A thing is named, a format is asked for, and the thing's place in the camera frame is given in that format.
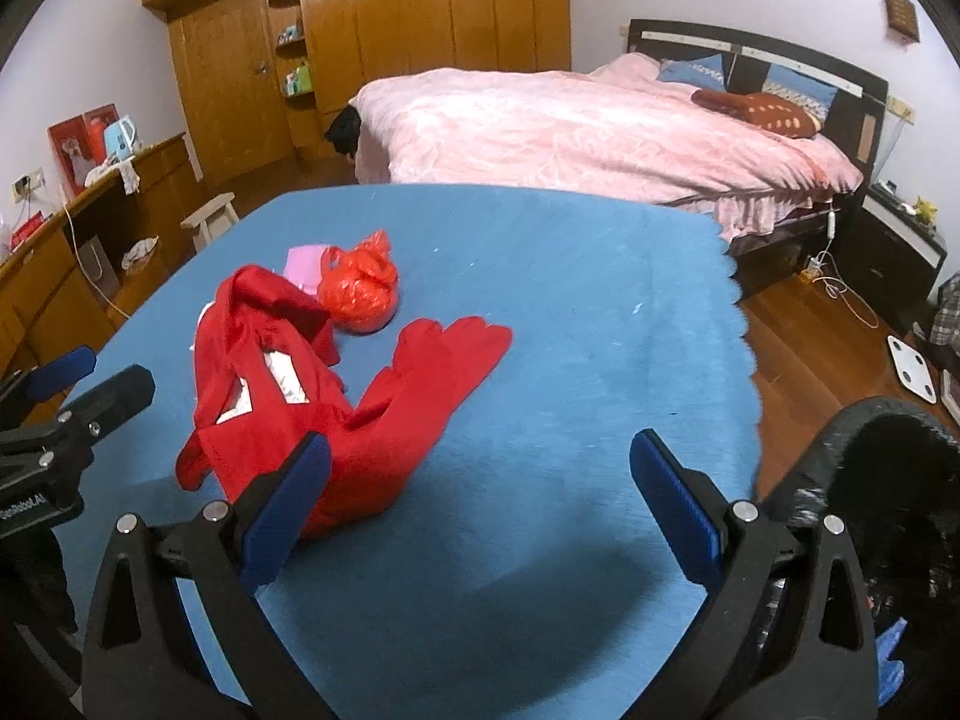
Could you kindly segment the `red cloth garment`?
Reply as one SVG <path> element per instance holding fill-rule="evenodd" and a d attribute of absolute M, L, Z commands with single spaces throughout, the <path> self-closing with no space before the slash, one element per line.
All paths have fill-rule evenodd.
<path fill-rule="evenodd" d="M 416 319 L 398 333 L 391 364 L 350 403 L 334 371 L 334 324 L 319 302 L 273 271 L 243 266 L 218 286 L 195 332 L 194 429 L 174 475 L 187 491 L 214 476 L 226 499 L 238 500 L 306 434 L 319 434 L 331 447 L 331 477 L 301 533 L 322 538 L 394 504 L 511 342 L 509 328 L 480 317 Z M 262 353 L 272 349 L 293 358 L 308 403 L 267 398 Z M 256 409 L 218 424 L 240 377 L 252 383 Z"/>

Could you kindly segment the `pink paper piece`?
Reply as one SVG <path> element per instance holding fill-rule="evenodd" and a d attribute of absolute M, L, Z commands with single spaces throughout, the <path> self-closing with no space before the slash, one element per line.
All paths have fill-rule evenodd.
<path fill-rule="evenodd" d="M 322 281 L 322 257 L 327 245 L 309 244 L 291 247 L 286 254 L 283 276 L 304 294 L 315 298 Z"/>

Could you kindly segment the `red plastic bag ball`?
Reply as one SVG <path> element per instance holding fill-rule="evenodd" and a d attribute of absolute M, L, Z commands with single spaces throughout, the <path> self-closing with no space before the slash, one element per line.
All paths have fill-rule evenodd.
<path fill-rule="evenodd" d="M 345 332 L 379 332 L 398 307 L 398 270 L 391 259 L 391 239 L 384 229 L 353 249 L 327 247 L 320 257 L 317 300 Z"/>

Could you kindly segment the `wooden side cabinet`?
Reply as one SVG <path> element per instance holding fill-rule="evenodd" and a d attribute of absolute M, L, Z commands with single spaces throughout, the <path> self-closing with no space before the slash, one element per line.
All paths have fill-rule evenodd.
<path fill-rule="evenodd" d="M 139 188 L 111 172 L 55 211 L 2 265 L 2 371 L 99 351 L 194 255 L 182 222 L 203 202 L 184 135 L 132 161 Z"/>

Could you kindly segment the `red picture box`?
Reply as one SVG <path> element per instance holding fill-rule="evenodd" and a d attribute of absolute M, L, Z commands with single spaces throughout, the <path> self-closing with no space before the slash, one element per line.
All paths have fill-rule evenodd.
<path fill-rule="evenodd" d="M 85 190 L 89 171 L 107 160 L 104 135 L 106 127 L 117 119 L 117 107 L 106 104 L 57 122 L 47 129 L 50 149 L 60 167 L 64 190 L 69 199 L 75 199 L 78 193 Z"/>

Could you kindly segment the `light blue electric kettle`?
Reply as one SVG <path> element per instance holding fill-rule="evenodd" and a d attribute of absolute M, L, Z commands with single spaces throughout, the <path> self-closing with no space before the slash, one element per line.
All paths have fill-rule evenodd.
<path fill-rule="evenodd" d="M 111 163 L 130 160 L 142 149 L 142 140 L 132 117 L 124 115 L 104 129 L 104 151 Z"/>

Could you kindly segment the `blue table mat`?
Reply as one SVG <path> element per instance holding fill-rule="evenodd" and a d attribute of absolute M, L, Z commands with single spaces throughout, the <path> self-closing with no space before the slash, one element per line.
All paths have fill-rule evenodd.
<path fill-rule="evenodd" d="M 760 400 L 732 260 L 706 216 L 573 193 L 381 185 L 286 193 L 226 232 L 99 353 L 141 364 L 148 410 L 96 447 L 57 536 L 86 608 L 127 512 L 178 522 L 218 495 L 172 468 L 192 429 L 202 307 L 244 265 L 386 231 L 397 317 L 480 316 L 508 354 L 384 514 L 296 551 L 263 611 L 345 718 L 617 718 L 701 603 L 631 481 L 654 429 L 732 499 Z"/>

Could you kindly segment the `red white book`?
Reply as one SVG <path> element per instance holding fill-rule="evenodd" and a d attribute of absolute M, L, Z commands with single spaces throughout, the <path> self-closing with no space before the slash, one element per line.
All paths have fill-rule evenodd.
<path fill-rule="evenodd" d="M 960 380 L 949 369 L 940 371 L 940 401 L 953 421 L 960 424 Z"/>

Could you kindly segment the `white bathroom scale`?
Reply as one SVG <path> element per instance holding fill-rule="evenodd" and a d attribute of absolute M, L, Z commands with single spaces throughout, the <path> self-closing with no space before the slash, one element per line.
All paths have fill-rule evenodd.
<path fill-rule="evenodd" d="M 929 405 L 935 405 L 937 390 L 935 390 L 934 377 L 931 376 L 928 363 L 919 354 L 918 349 L 914 349 L 895 335 L 887 337 L 887 346 L 898 382 L 910 394 L 916 395 Z"/>

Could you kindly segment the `black white nightstand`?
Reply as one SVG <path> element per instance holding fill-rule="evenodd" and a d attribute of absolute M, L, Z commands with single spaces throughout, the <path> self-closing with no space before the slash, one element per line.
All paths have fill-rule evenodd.
<path fill-rule="evenodd" d="M 947 247 L 896 195 L 872 184 L 844 216 L 833 259 L 841 278 L 890 328 L 906 335 L 926 314 Z"/>

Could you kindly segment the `wooden wardrobe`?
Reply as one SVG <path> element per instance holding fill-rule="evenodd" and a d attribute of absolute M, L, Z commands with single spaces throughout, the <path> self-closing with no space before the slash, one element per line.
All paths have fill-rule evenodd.
<path fill-rule="evenodd" d="M 142 0 L 167 24 L 212 187 L 327 160 L 322 133 L 366 83 L 433 68 L 565 70 L 569 0 Z"/>

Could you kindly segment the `yellow plush toy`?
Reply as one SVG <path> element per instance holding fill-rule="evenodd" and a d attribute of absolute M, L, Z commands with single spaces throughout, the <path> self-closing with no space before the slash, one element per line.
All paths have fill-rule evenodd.
<path fill-rule="evenodd" d="M 916 199 L 916 203 L 913 205 L 913 208 L 916 219 L 923 226 L 930 227 L 931 229 L 935 228 L 935 225 L 937 224 L 937 206 L 935 206 L 934 203 L 918 197 L 918 199 Z"/>

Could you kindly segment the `right blue pillow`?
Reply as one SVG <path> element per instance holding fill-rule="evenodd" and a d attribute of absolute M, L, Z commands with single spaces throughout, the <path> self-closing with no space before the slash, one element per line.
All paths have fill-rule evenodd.
<path fill-rule="evenodd" d="M 807 114 L 811 114 L 821 124 L 827 122 L 833 101 L 838 94 L 836 86 L 819 82 L 804 73 L 781 65 L 771 65 L 768 68 L 761 91 L 774 94 L 778 98 L 802 107 Z"/>

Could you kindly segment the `blue pillow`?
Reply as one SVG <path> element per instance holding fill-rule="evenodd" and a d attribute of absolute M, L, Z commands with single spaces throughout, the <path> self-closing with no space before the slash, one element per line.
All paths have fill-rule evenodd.
<path fill-rule="evenodd" d="M 761 91 L 774 94 L 778 98 L 802 107 L 807 114 L 811 114 L 821 124 L 827 122 L 833 101 L 838 94 L 836 86 L 819 82 L 804 73 L 781 65 L 771 65 L 768 68 Z"/>
<path fill-rule="evenodd" d="M 724 55 L 711 54 L 693 60 L 664 60 L 659 70 L 658 82 L 680 83 L 708 91 L 724 91 Z"/>

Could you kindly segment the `left blue pillow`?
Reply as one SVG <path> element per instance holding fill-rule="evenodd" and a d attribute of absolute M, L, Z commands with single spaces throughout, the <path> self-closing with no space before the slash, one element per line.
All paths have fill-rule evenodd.
<path fill-rule="evenodd" d="M 711 54 L 693 60 L 664 60 L 659 70 L 658 82 L 680 83 L 708 91 L 724 91 L 724 55 Z"/>

